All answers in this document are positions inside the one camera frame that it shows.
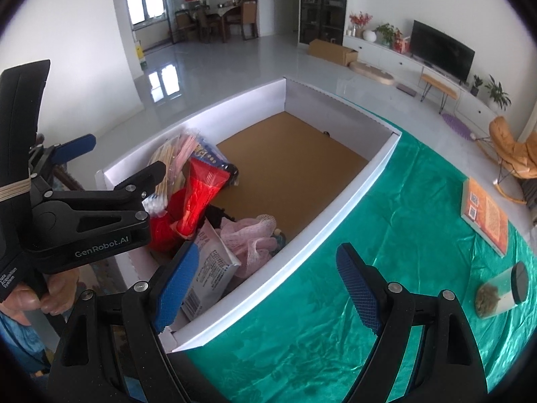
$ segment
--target black jar lid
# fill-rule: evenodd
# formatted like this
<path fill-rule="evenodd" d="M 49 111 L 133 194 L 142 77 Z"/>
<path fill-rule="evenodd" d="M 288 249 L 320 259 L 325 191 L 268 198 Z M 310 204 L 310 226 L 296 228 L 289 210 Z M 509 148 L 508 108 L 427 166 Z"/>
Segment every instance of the black jar lid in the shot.
<path fill-rule="evenodd" d="M 529 281 L 526 266 L 523 262 L 517 262 L 511 270 L 511 289 L 516 304 L 520 305 L 526 301 Z"/>

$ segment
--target orange rocking chair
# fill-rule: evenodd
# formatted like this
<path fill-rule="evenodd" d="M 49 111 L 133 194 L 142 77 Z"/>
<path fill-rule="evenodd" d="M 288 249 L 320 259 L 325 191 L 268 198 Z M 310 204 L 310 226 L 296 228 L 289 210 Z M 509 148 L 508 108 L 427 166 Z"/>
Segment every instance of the orange rocking chair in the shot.
<path fill-rule="evenodd" d="M 517 142 L 505 118 L 498 117 L 490 123 L 489 133 L 490 137 L 487 138 L 476 138 L 473 134 L 472 138 L 482 152 L 500 166 L 498 178 L 493 183 L 494 187 L 507 200 L 526 204 L 524 200 L 507 195 L 501 189 L 500 183 L 509 175 L 518 179 L 537 178 L 537 132 L 532 132 L 525 142 Z M 496 152 L 496 157 L 490 154 L 490 149 Z"/>

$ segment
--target green tablecloth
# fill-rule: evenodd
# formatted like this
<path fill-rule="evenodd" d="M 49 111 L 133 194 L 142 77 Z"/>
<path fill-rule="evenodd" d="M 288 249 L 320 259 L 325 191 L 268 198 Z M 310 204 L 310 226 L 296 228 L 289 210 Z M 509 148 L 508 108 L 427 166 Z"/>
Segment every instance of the green tablecloth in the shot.
<path fill-rule="evenodd" d="M 493 388 L 537 323 L 535 268 L 531 250 L 511 224 L 502 259 L 460 218 L 464 180 L 453 165 L 404 133 L 380 178 L 312 256 L 261 304 L 204 347 L 189 351 L 189 357 L 235 403 L 342 401 L 374 342 L 336 270 L 336 248 L 351 242 L 386 280 L 399 281 L 410 292 L 455 292 Z M 528 300 L 480 320 L 473 307 L 477 287 L 517 261 L 530 274 Z M 412 329 L 390 399 L 405 392 L 420 333 Z"/>

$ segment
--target white tv cabinet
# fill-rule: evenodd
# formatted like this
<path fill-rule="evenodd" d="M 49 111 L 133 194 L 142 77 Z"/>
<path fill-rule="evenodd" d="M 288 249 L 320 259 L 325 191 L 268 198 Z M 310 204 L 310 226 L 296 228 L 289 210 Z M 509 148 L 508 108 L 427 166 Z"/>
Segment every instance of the white tv cabinet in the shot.
<path fill-rule="evenodd" d="M 422 74 L 428 74 L 449 86 L 457 93 L 457 99 L 448 98 L 444 111 L 454 114 L 476 135 L 488 136 L 489 124 L 496 118 L 496 113 L 449 77 L 410 56 L 401 55 L 383 45 L 367 42 L 363 39 L 345 36 L 343 46 L 358 51 L 359 61 L 389 72 L 397 82 L 417 91 L 416 98 L 418 100 L 425 88 L 425 82 L 421 80 Z M 427 95 L 427 100 L 437 104 L 440 104 L 441 99 L 442 93 L 434 88 Z"/>

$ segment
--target blue gripper pad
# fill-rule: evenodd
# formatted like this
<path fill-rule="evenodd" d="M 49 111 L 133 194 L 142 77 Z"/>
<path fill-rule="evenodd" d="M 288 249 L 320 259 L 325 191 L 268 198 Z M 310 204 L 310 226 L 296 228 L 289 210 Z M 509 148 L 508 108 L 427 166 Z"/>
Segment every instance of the blue gripper pad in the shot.
<path fill-rule="evenodd" d="M 50 157 L 50 161 L 54 165 L 66 164 L 67 162 L 92 151 L 95 148 L 96 143 L 97 140 L 92 134 L 73 139 L 72 141 L 56 147 L 54 153 Z"/>
<path fill-rule="evenodd" d="M 158 288 L 159 290 L 159 295 L 155 298 L 153 319 L 153 327 L 157 333 L 161 333 L 167 325 L 174 322 L 179 307 L 181 307 L 186 292 L 198 270 L 199 255 L 196 244 L 185 243 L 160 276 L 159 281 L 164 279 L 164 284 L 157 282 L 154 287 L 154 289 Z"/>
<path fill-rule="evenodd" d="M 348 295 L 358 311 L 362 324 L 369 327 L 375 335 L 379 335 L 382 328 L 379 317 L 379 303 L 358 269 L 358 265 L 344 245 L 340 245 L 337 249 L 336 265 L 339 276 L 347 288 Z"/>

